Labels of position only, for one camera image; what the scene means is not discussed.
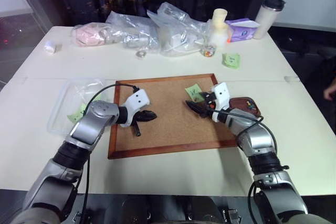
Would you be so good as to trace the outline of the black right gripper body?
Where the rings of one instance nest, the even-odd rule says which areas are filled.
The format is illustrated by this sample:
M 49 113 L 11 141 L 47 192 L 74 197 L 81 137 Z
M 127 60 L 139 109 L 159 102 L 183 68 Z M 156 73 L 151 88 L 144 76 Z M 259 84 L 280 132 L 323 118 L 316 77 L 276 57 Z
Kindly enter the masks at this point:
M 204 99 L 201 110 L 202 112 L 213 112 L 216 109 L 216 95 L 214 92 L 200 92 L 201 97 Z

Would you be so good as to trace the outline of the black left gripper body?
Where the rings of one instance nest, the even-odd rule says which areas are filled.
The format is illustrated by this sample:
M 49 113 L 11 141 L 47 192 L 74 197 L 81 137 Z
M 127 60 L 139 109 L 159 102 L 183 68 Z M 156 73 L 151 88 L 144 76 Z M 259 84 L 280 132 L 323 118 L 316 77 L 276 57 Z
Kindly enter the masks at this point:
M 134 114 L 131 125 L 135 126 L 137 122 L 144 122 L 146 119 L 146 112 L 143 111 L 138 111 L 137 113 Z

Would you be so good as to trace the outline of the bystander bare hand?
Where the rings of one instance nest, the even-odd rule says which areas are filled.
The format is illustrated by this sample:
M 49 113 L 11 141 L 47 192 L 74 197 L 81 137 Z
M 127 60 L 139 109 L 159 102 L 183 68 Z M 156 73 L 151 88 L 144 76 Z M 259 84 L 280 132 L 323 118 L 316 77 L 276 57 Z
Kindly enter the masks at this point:
M 336 91 L 336 78 L 332 80 L 330 85 L 323 91 L 324 99 L 332 101 Z

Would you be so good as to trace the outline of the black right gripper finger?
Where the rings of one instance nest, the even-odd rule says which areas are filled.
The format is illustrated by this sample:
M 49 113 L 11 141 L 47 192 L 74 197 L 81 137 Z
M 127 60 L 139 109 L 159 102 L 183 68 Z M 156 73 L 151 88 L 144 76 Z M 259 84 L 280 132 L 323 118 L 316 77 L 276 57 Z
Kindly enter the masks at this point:
M 204 101 L 194 102 L 191 100 L 186 100 L 185 103 L 193 111 L 206 111 L 207 110 L 207 105 Z
M 212 117 L 212 113 L 208 107 L 206 111 L 193 111 L 193 112 L 198 114 L 201 118 L 211 118 Z

